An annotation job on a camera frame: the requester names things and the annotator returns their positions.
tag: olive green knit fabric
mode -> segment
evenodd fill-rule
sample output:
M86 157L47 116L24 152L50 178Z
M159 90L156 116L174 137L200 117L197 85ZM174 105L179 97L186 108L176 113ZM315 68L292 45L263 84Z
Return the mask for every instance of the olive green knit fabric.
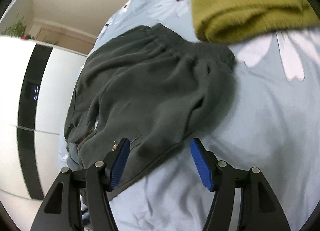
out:
M307 0L191 0L198 39L234 43L267 31L320 25Z

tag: metal screw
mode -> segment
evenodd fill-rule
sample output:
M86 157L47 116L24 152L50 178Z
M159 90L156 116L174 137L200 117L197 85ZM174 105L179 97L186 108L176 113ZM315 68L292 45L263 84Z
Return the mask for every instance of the metal screw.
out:
M96 167L102 167L104 165L104 162L98 161L94 164Z
M61 173L67 173L68 171L70 170L70 168L69 167L62 167L61 168Z
M113 150L113 151L116 150L116 149L117 149L117 146L118 146L118 144L115 144L115 145L113 146L112 150Z
M226 167L227 163L225 161L218 161L218 166L220 167Z
M259 173L260 170L259 170L259 168L257 168L257 167L253 167L253 168L252 168L252 172L253 172L253 173Z

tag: potted plant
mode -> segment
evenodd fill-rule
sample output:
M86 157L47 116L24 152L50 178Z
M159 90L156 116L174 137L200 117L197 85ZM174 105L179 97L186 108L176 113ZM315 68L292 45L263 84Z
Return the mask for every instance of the potted plant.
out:
M21 39L33 39L34 37L30 34L25 34L27 26L24 24L23 18L20 18L16 23L14 23L11 26L8 26L5 28L5 30L1 33L4 35L10 35L10 36L17 36L21 37Z

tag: bed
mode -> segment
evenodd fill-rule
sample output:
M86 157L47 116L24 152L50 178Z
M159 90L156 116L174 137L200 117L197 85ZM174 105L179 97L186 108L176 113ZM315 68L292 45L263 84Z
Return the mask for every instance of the bed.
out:
M106 22L90 54L139 25L162 23L198 42L189 2L129 0ZM229 48L238 61L236 87L214 125L193 136L233 167L259 167L291 230L300 230L320 201L320 28L264 34ZM110 201L119 230L202 230L213 194L201 183L189 142ZM60 167L68 157L65 146L61 126ZM229 230L236 230L239 207L237 189Z

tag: gray fabric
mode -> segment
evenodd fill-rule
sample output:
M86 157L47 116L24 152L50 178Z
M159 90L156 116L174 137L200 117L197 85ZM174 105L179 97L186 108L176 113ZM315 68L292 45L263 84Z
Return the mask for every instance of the gray fabric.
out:
M78 169L78 165L79 165L78 164L78 161L79 161L78 147L74 143L68 143L67 147L68 147L68 153L69 153L69 156L67 158L67 164L70 169L76 170Z
M65 127L70 160L76 161L78 151L78 169L88 168L115 141L129 138L131 152L112 198L199 129L230 83L234 65L227 46L189 43L161 24L112 39L88 57L76 84ZM97 128L76 150L97 115Z

